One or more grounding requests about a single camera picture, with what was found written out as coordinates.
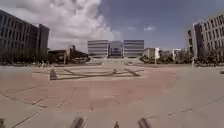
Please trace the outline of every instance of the building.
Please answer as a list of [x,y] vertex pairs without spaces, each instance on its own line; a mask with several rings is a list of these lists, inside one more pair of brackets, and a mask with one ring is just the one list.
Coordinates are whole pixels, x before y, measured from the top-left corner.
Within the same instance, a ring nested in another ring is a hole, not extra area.
[[144,40],[88,41],[88,51],[91,57],[139,57],[144,50]]
[[195,59],[215,56],[223,61],[224,51],[224,12],[193,24],[187,31],[188,50]]
[[159,58],[159,48],[146,48],[143,50],[143,56],[147,56],[149,59]]
[[124,57],[139,57],[144,50],[144,40],[124,40],[123,55]]
[[181,49],[172,49],[172,57],[173,61],[178,59],[178,55],[180,54]]
[[107,58],[109,55],[109,43],[108,40],[88,41],[89,55],[94,58]]
[[111,41],[109,45],[109,58],[122,58],[123,57],[123,44],[122,41]]
[[47,60],[49,29],[0,10],[0,61]]
[[60,50],[49,50],[48,51],[49,62],[58,64],[68,64],[68,63],[84,63],[88,59],[86,53],[78,51],[74,45],[67,49]]

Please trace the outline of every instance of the glass facade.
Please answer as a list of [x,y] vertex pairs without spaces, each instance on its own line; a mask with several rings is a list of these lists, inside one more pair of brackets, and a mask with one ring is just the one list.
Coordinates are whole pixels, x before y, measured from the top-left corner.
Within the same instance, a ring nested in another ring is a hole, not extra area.
[[89,55],[92,57],[139,57],[144,50],[144,40],[88,41]]

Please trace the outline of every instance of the dark object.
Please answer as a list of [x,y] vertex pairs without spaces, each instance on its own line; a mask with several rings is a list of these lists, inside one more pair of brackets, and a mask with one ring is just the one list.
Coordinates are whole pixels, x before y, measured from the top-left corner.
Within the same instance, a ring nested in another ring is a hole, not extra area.
[[118,121],[116,121],[116,123],[115,123],[115,125],[114,125],[114,128],[119,128]]
[[138,125],[139,125],[139,128],[151,128],[150,125],[148,124],[147,120],[145,118],[141,118],[139,121],[138,121]]
[[4,121],[5,119],[0,118],[0,128],[5,128]]
[[50,70],[50,80],[58,80],[58,77],[54,69]]
[[78,117],[73,122],[70,128],[82,128],[83,119]]

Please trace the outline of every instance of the plaza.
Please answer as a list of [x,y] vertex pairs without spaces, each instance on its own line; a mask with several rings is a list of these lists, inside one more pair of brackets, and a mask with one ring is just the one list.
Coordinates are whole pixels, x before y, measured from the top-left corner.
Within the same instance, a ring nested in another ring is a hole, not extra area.
[[137,67],[122,64],[0,67],[0,118],[6,127],[221,128],[223,68]]

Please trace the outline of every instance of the paved ground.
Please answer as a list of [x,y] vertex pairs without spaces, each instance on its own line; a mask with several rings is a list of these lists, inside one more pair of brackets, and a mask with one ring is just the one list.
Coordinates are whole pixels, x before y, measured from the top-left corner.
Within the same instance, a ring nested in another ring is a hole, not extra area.
[[6,128],[222,128],[221,68],[121,65],[0,67],[0,118]]

